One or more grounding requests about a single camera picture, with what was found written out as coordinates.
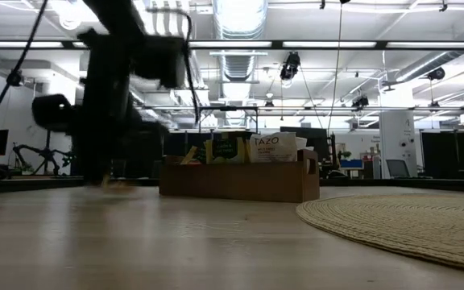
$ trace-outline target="table surface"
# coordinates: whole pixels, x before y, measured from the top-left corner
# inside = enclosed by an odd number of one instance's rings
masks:
[[[354,194],[443,193],[322,188]],[[0,289],[464,289],[464,271],[351,242],[294,204],[156,188],[0,194]]]

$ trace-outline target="cardboard box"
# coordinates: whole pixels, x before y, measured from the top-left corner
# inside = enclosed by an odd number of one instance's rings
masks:
[[[320,198],[319,180],[317,153],[300,150],[296,162],[165,164],[159,192],[178,197],[303,202]]]

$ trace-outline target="ventilation duct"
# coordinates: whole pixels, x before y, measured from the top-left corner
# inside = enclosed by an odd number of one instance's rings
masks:
[[[464,33],[456,38],[456,40],[464,41]],[[418,77],[424,76],[436,68],[440,68],[442,65],[447,64],[450,61],[455,60],[463,55],[464,51],[431,52],[422,59],[409,65],[407,68],[403,68],[396,73],[390,73],[388,75],[388,81],[383,82],[383,85],[396,85],[412,81]],[[378,86],[379,83],[377,80],[369,80],[361,85],[358,89],[363,92],[367,92],[370,89]]]
[[[218,39],[260,39],[267,16],[267,0],[213,0],[214,26]],[[244,101],[250,94],[255,56],[220,56],[222,85],[225,97]],[[240,121],[231,120],[230,125]]]

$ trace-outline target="ceiling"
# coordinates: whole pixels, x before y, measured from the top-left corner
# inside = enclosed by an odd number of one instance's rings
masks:
[[[324,10],[317,9],[320,1],[280,1],[269,0],[264,39],[338,39],[340,10],[337,0],[327,1]],[[0,0],[0,39],[26,39],[35,19],[34,10],[41,1]],[[341,39],[355,40],[453,40],[464,32],[464,0],[449,0],[449,9],[439,12],[441,0],[352,0],[344,5],[342,12]],[[209,0],[190,1],[191,16],[195,24],[194,38],[214,39],[212,2]],[[36,39],[75,39],[76,34],[87,27],[96,27],[104,31],[99,23],[85,22],[77,29],[66,30],[60,25],[59,13],[48,10],[41,23]],[[210,101],[223,99],[221,73],[218,58],[210,56],[210,51],[197,51],[197,63],[205,84],[209,87]],[[350,106],[355,95],[348,93],[363,83],[368,77],[374,77],[382,71],[395,71],[412,64],[428,52],[387,51],[382,52],[336,52],[301,51],[301,70],[296,74],[289,88],[282,88],[278,69],[287,57],[287,51],[266,51],[265,56],[257,56],[254,84],[245,105],[262,106],[267,93],[273,93],[275,105],[304,106],[310,98],[321,106],[341,105],[341,101]],[[19,51],[0,51],[0,59],[15,60]],[[338,60],[338,78],[334,83],[336,62]],[[32,51],[30,60],[47,60],[71,73],[80,76],[81,59],[87,61],[87,55],[80,51]],[[414,102],[426,106],[432,98],[464,90],[464,56],[443,66],[445,79],[437,84],[429,80],[414,80],[408,85],[413,87]],[[151,105],[172,105],[169,97],[161,100],[154,81],[134,78],[132,85]],[[378,103],[378,92],[369,96],[371,105]],[[464,106],[464,97],[452,101],[449,106]],[[443,119],[459,113],[443,114]]]

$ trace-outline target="woven rug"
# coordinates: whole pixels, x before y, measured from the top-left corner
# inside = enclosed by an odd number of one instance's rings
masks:
[[[296,212],[355,242],[464,267],[464,195],[339,197],[305,202]]]

